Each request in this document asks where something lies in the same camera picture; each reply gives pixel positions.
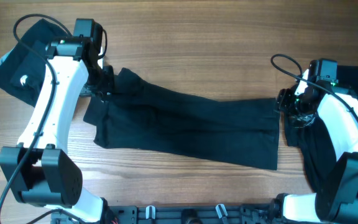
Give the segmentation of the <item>black t-shirt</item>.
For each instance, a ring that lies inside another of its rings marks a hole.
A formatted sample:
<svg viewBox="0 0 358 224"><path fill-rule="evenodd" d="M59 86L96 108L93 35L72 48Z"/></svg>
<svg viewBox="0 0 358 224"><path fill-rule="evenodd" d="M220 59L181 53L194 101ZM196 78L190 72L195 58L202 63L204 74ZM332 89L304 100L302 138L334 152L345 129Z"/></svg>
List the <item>black t-shirt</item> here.
<svg viewBox="0 0 358 224"><path fill-rule="evenodd" d="M84 121L103 148L133 148L275 170L279 115L273 98L216 101L162 88L123 68Z"/></svg>

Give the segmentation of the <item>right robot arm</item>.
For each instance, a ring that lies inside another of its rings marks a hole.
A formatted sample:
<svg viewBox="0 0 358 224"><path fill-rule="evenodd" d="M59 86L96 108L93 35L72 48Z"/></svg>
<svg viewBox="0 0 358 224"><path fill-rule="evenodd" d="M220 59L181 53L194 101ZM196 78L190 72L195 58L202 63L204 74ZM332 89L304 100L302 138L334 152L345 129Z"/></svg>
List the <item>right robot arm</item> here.
<svg viewBox="0 0 358 224"><path fill-rule="evenodd" d="M276 217L290 222L358 223L358 87L348 83L300 82L282 89L277 109L302 130L314 166L324 177L312 194L282 195Z"/></svg>

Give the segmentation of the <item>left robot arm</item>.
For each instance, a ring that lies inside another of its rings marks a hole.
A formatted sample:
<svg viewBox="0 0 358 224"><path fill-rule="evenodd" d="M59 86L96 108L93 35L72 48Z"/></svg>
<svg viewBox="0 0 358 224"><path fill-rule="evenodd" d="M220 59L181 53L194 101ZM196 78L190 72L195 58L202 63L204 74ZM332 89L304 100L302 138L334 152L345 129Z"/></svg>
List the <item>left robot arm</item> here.
<svg viewBox="0 0 358 224"><path fill-rule="evenodd" d="M103 36L57 38L47 47L45 80L34 112L16 146L4 146L0 167L7 180L2 206L11 192L19 203L45 207L78 223L114 223L104 198L83 187L80 168L67 153L68 132L83 88L99 93L106 76L100 67Z"/></svg>

